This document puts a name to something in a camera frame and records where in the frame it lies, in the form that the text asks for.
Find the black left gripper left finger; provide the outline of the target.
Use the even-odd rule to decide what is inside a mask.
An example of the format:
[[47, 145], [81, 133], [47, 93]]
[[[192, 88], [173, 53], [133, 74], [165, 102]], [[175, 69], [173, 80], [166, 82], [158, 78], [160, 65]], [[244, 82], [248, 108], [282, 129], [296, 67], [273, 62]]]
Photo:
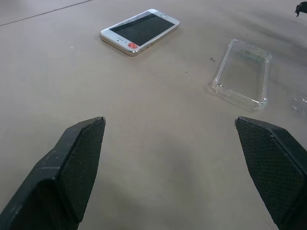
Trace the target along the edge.
[[0, 213], [0, 230], [77, 230], [95, 183], [104, 117], [67, 128]]

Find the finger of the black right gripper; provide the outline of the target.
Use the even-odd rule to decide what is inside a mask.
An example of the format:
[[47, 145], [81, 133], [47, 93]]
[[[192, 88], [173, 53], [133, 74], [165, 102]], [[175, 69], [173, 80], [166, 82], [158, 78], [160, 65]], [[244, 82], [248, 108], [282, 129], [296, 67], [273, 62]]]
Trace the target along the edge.
[[296, 16], [298, 17], [300, 13], [306, 13], [307, 14], [307, 1], [301, 2], [296, 6]]

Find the crumpled clear plastic wrap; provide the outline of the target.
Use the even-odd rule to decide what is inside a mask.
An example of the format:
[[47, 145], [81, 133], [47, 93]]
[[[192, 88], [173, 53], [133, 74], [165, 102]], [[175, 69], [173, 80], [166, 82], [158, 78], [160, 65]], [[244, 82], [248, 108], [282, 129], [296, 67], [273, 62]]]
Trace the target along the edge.
[[300, 116], [307, 117], [307, 100], [304, 97], [295, 97], [292, 100], [291, 108]]

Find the clear plastic phone case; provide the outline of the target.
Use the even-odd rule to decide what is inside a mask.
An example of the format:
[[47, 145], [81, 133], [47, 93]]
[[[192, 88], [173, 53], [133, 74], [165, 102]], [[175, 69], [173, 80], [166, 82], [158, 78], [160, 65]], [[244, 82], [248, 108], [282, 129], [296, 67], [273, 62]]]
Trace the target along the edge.
[[248, 111], [268, 103], [272, 55], [249, 43], [232, 39], [210, 88], [217, 96]]

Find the white smartphone with red sticker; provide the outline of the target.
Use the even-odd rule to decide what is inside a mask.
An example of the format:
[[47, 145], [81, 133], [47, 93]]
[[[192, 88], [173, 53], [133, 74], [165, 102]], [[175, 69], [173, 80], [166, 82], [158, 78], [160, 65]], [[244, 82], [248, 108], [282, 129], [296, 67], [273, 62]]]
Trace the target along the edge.
[[100, 39], [122, 53], [135, 57], [176, 30], [177, 19], [148, 9], [100, 32]]

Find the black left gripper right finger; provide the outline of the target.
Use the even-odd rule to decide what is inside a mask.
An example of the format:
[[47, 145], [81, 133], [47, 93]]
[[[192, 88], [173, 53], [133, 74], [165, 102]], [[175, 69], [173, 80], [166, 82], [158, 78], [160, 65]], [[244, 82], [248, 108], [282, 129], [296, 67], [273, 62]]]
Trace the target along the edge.
[[235, 120], [250, 177], [279, 230], [307, 230], [307, 150], [284, 128]]

